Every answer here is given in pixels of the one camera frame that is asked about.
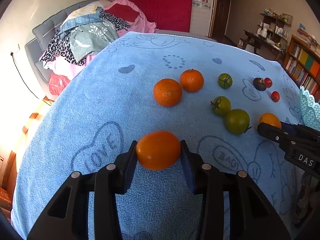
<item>dark purple fruit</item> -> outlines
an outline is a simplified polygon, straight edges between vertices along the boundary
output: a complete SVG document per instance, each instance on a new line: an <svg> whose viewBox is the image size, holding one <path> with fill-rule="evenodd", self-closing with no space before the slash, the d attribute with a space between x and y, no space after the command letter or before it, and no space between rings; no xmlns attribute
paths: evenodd
<svg viewBox="0 0 320 240"><path fill-rule="evenodd" d="M267 89L267 86L264 83L263 78L255 78L253 80L253 86L259 91L264 91Z"/></svg>

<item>desk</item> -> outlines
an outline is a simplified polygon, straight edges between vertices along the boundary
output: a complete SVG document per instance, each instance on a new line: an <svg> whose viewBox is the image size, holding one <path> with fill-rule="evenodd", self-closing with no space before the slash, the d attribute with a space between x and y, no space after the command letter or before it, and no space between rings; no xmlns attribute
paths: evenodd
<svg viewBox="0 0 320 240"><path fill-rule="evenodd" d="M278 61L282 58L284 58L284 53L275 47L273 47L271 44L266 42L266 40L262 39L260 36L258 36L255 33L252 33L250 31L244 30L244 34L247 36L247 39L244 41L244 44L242 46L242 49L245 49L248 44L254 46L254 53L257 54L257 49L260 48L260 45L265 46L268 50L272 52L273 55L275 55L275 61Z"/></svg>

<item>teal lace basket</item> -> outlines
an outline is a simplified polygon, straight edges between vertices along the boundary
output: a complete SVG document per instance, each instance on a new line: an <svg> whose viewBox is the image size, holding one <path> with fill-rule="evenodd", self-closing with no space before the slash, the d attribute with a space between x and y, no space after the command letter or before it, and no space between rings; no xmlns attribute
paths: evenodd
<svg viewBox="0 0 320 240"><path fill-rule="evenodd" d="M320 131L320 105L313 95L300 86L300 105L303 122L306 126Z"/></svg>

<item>orange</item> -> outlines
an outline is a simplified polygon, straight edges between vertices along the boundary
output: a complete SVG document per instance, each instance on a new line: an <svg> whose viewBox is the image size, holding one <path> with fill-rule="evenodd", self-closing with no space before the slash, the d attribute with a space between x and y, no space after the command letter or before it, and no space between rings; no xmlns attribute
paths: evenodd
<svg viewBox="0 0 320 240"><path fill-rule="evenodd" d="M280 120L274 114L271 114L271 113L263 114L260 117L259 124L261 124L262 122L265 122L267 124L273 125L281 129Z"/></svg>
<svg viewBox="0 0 320 240"><path fill-rule="evenodd" d="M180 76L180 84L185 91L197 92L203 87L202 74L195 69L188 69Z"/></svg>
<svg viewBox="0 0 320 240"><path fill-rule="evenodd" d="M140 164L153 171L174 165L180 157L179 139L167 131L155 131L143 136L136 145Z"/></svg>
<svg viewBox="0 0 320 240"><path fill-rule="evenodd" d="M175 106L182 98L182 89L177 81L165 78L153 87L153 97L161 106Z"/></svg>

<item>pile of clothes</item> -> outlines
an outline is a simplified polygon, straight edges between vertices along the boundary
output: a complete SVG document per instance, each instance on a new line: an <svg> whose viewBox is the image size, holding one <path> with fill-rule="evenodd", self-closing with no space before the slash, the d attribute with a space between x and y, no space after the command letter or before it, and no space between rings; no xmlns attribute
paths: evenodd
<svg viewBox="0 0 320 240"><path fill-rule="evenodd" d="M73 11L56 31L40 57L53 74L49 91L59 95L106 46L129 31L154 33L156 23L128 0L100 0Z"/></svg>

